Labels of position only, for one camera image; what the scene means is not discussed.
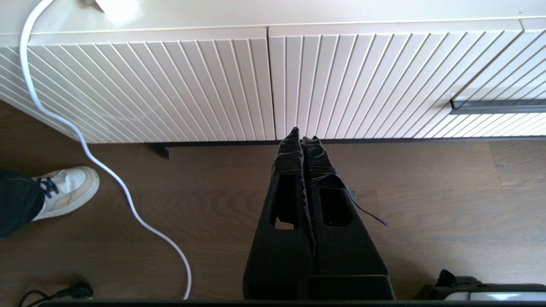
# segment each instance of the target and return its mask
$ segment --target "black cable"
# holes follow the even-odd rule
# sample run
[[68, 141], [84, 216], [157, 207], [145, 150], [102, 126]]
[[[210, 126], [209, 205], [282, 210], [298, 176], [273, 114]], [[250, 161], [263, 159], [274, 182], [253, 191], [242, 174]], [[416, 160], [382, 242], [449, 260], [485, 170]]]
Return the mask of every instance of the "black cable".
[[32, 306], [36, 306], [40, 303], [43, 303], [45, 302], [46, 300], [51, 300], [53, 297], [45, 297], [45, 298], [40, 298], [39, 300], [37, 300], [36, 302], [34, 303], [30, 303], [29, 305], [27, 305], [26, 307], [32, 307]]
[[23, 306], [23, 303], [25, 302], [25, 299], [27, 299], [28, 296], [30, 296], [31, 294], [38, 294], [40, 295], [42, 298], [33, 302], [33, 303], [30, 303], [30, 305], [27, 305], [26, 307], [32, 307], [32, 306], [36, 306], [40, 303], [43, 303], [47, 300], [52, 300], [54, 298], [61, 298], [61, 297], [72, 297], [72, 298], [90, 298], [92, 295], [93, 295], [93, 289], [91, 288], [90, 285], [86, 284], [86, 283], [83, 283], [83, 282], [80, 282], [76, 285], [73, 285], [72, 287], [68, 287], [66, 289], [63, 289], [63, 290], [60, 290], [60, 291], [57, 291], [57, 293], [55, 293], [54, 295], [52, 296], [48, 296], [47, 294], [45, 294], [44, 292], [40, 291], [40, 290], [31, 290], [31, 291], [28, 291], [22, 298], [21, 298], [21, 301], [19, 302], [19, 305], [17, 305], [17, 307], [22, 307]]
[[40, 290], [30, 290], [21, 298], [21, 300], [19, 301], [19, 304], [17, 305], [17, 307], [22, 307], [23, 303], [25, 302], [25, 299], [27, 299], [27, 297], [29, 297], [31, 294], [38, 294], [38, 295], [40, 295], [42, 297], [42, 299], [37, 300], [36, 302], [32, 303], [31, 305], [29, 305], [27, 307], [34, 306], [34, 305], [36, 305], [38, 303], [45, 302], [46, 300], [50, 300], [52, 298], [51, 296], [48, 296], [47, 294], [45, 294], [44, 292], [42, 292]]

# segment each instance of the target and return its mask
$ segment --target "wooden floor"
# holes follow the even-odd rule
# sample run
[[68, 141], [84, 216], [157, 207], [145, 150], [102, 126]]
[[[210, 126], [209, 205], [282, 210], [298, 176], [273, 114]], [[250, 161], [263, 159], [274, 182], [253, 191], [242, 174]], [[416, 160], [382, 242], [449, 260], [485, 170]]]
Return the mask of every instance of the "wooden floor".
[[[363, 206], [396, 294], [411, 298], [442, 268], [484, 282], [546, 284], [546, 142], [325, 145]], [[173, 238], [194, 274], [192, 298], [240, 299], [277, 146], [92, 145], [131, 190], [144, 220]], [[79, 144], [0, 102], [0, 167], [29, 175], [91, 163]], [[0, 305], [86, 279], [96, 298], [175, 299], [182, 262], [144, 230], [112, 178], [80, 210], [0, 240]]]

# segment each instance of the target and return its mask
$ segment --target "ribbed cabinet door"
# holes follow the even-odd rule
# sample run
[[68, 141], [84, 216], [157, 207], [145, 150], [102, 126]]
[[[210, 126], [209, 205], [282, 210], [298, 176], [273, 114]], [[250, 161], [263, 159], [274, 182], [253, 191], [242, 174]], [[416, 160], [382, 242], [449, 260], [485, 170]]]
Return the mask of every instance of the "ribbed cabinet door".
[[[44, 105], [89, 143], [275, 139], [266, 29], [55, 34], [29, 62]], [[0, 99], [31, 103], [17, 47], [0, 48]]]
[[277, 138], [412, 138], [519, 33], [517, 20], [269, 29]]
[[[468, 83], [457, 101], [546, 99], [546, 19], [521, 20], [524, 31]], [[546, 114], [449, 115], [446, 106], [416, 138], [546, 135]]]

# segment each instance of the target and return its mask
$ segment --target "white cable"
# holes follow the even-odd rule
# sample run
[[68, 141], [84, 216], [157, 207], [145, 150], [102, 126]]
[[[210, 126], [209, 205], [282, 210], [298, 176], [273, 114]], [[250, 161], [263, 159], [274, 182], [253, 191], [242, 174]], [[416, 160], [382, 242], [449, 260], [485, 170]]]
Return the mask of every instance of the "white cable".
[[186, 258], [186, 255], [184, 255], [180, 247], [178, 247], [178, 245], [174, 243], [168, 236], [154, 229], [152, 226], [148, 225], [145, 221], [142, 220], [142, 218], [137, 213], [137, 210], [135, 209], [135, 206], [133, 204], [133, 199], [131, 198], [131, 194], [129, 193], [129, 189], [127, 188], [123, 180], [121, 180], [121, 178], [116, 173], [114, 173], [110, 168], [104, 165], [101, 161], [97, 160], [91, 154], [91, 152], [89, 152], [89, 148], [87, 148], [87, 144], [85, 143], [84, 136], [81, 134], [80, 130], [67, 119], [45, 109], [44, 106], [41, 104], [40, 100], [38, 99], [38, 95], [36, 94], [36, 90], [34, 89], [34, 84], [32, 82], [31, 73], [30, 73], [30, 70], [28, 69], [28, 56], [27, 56], [28, 40], [31, 35], [32, 27], [34, 26], [34, 22], [36, 22], [36, 19], [38, 18], [38, 16], [40, 16], [40, 14], [45, 10], [45, 8], [48, 7], [49, 4], [51, 4], [51, 2], [53, 2], [53, 0], [42, 0], [40, 3], [38, 3], [38, 5], [36, 5], [36, 7], [32, 10], [30, 15], [27, 17], [27, 20], [25, 21], [25, 25], [23, 26], [23, 31], [21, 32], [21, 41], [19, 45], [21, 69], [23, 70], [23, 77], [25, 78], [28, 92], [31, 95], [32, 101], [34, 102], [38, 110], [40, 110], [42, 113], [67, 125], [68, 127], [70, 127], [70, 129], [74, 131], [74, 133], [76, 133], [76, 135], [78, 136], [78, 139], [80, 139], [81, 147], [83, 147], [87, 157], [91, 161], [93, 161], [93, 163], [95, 163], [100, 168], [104, 169], [112, 177], [114, 177], [114, 179], [123, 188], [123, 191], [125, 192], [125, 195], [127, 196], [127, 201], [129, 202], [129, 207], [131, 208], [131, 211], [133, 212], [133, 215], [135, 216], [136, 220], [142, 226], [144, 226], [144, 228], [148, 229], [149, 231], [158, 235], [163, 240], [167, 241], [180, 255], [180, 258], [182, 258], [182, 261], [184, 262], [184, 265], [186, 266], [186, 273], [187, 273], [187, 279], [188, 279], [188, 284], [186, 286], [186, 292], [184, 293], [183, 299], [188, 299], [189, 292], [192, 288], [192, 271], [189, 268], [189, 263], [188, 263], [188, 259]]

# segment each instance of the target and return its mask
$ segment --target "white sneaker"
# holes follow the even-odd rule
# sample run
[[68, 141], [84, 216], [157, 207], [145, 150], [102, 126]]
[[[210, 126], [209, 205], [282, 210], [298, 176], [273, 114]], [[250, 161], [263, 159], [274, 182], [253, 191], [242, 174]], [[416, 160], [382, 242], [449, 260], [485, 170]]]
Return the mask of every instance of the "white sneaker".
[[33, 177], [45, 194], [44, 207], [32, 221], [70, 213], [87, 203], [99, 189], [99, 175], [86, 166], [56, 170]]

